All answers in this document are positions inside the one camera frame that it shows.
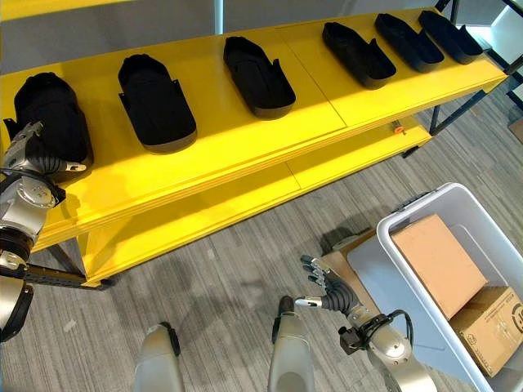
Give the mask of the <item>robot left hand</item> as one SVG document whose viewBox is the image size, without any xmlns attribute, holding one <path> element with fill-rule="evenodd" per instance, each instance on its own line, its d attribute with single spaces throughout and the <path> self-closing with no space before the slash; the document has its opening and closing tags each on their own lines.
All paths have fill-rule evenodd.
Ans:
<svg viewBox="0 0 523 392">
<path fill-rule="evenodd" d="M 84 172 L 87 166 L 59 158 L 43 142 L 41 122 L 28 123 L 11 141 L 4 155 L 2 167 L 50 176 L 62 172 Z"/>
</svg>

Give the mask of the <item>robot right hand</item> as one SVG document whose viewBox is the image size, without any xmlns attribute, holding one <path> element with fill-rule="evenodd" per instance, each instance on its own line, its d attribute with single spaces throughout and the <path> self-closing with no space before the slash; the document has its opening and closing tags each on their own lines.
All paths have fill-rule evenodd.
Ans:
<svg viewBox="0 0 523 392">
<path fill-rule="evenodd" d="M 351 286 L 320 258 L 302 255 L 302 268 L 309 273 L 308 279 L 324 289 L 322 296 L 299 296 L 294 304 L 304 307 L 315 307 L 324 310 L 339 311 L 352 325 L 361 326 L 373 315 L 370 313 Z"/>
</svg>

